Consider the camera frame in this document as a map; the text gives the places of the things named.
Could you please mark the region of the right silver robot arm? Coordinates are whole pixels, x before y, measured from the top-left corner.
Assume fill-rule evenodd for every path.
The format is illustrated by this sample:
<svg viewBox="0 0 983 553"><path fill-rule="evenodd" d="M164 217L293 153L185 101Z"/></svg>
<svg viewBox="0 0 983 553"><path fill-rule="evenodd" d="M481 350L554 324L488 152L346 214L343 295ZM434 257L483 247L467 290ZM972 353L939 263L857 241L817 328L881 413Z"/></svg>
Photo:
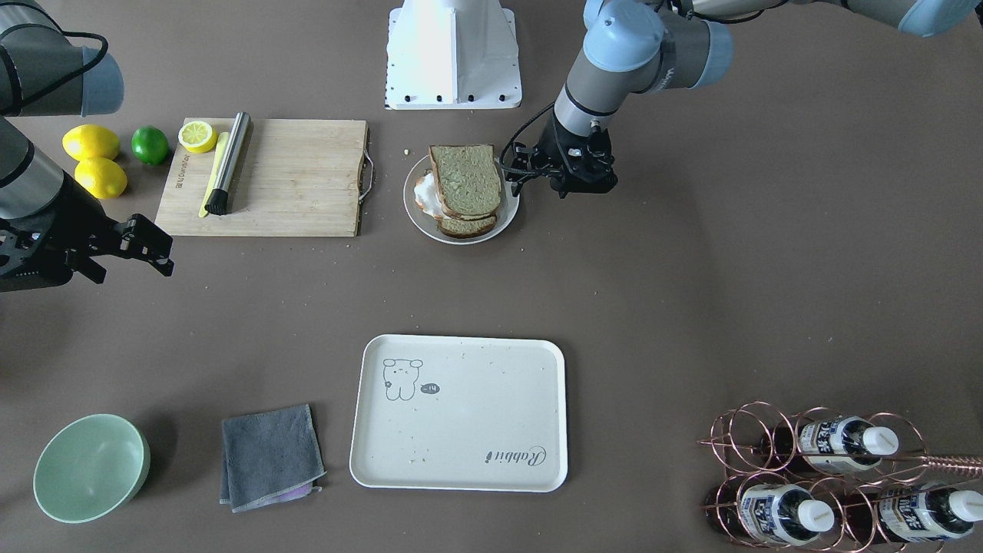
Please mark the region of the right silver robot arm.
<svg viewBox="0 0 983 553"><path fill-rule="evenodd" d="M123 101L108 41L71 43L35 1L1 7L1 288L63 286L75 274L105 280L98 256L144 261L171 276L172 237L141 214L113 220L101 203L36 147L14 117L111 114Z"/></svg>

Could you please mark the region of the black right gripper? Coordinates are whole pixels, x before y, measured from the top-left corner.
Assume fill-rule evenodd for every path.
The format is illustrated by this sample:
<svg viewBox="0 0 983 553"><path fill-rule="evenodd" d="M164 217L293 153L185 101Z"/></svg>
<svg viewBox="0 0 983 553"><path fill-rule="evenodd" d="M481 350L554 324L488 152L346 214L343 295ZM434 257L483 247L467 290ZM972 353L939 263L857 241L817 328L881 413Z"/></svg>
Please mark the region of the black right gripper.
<svg viewBox="0 0 983 553"><path fill-rule="evenodd" d="M143 214L113 220L65 173L49 206L32 216L2 221L1 288L10 293L63 286L76 274L102 284L108 272L94 261L100 255L144 261L171 277L173 241Z"/></svg>

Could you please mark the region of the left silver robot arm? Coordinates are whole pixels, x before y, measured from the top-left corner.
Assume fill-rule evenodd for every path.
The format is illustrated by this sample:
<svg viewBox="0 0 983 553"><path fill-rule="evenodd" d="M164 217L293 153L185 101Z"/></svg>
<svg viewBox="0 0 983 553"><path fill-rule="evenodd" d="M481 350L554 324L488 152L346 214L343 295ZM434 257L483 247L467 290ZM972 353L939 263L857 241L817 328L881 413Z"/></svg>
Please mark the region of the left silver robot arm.
<svg viewBox="0 0 983 553"><path fill-rule="evenodd" d="M556 98L498 155L510 198L681 206L703 186L981 183L981 3L587 1Z"/></svg>

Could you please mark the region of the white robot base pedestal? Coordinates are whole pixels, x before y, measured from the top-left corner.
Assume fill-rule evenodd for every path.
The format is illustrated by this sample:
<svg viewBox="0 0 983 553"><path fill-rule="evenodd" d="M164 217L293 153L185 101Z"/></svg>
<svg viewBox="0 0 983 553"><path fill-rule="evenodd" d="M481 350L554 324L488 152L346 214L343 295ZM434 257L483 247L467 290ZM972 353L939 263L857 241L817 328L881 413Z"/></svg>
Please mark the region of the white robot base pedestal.
<svg viewBox="0 0 983 553"><path fill-rule="evenodd" d="M515 14L498 1L404 1L389 12L386 54L389 110L521 105Z"/></svg>

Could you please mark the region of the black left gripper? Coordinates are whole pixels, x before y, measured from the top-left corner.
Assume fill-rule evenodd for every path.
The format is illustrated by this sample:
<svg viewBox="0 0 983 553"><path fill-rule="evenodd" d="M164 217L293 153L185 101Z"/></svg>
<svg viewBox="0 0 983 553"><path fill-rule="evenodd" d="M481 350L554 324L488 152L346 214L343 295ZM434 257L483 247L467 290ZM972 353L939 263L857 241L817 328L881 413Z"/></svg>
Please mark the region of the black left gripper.
<svg viewBox="0 0 983 553"><path fill-rule="evenodd" d="M518 198L523 185L536 178L550 179L551 189L561 199L569 193L605 194L617 186L610 133L593 128L587 136L571 133L554 115L545 123L533 147L510 140L510 170L507 183Z"/></svg>

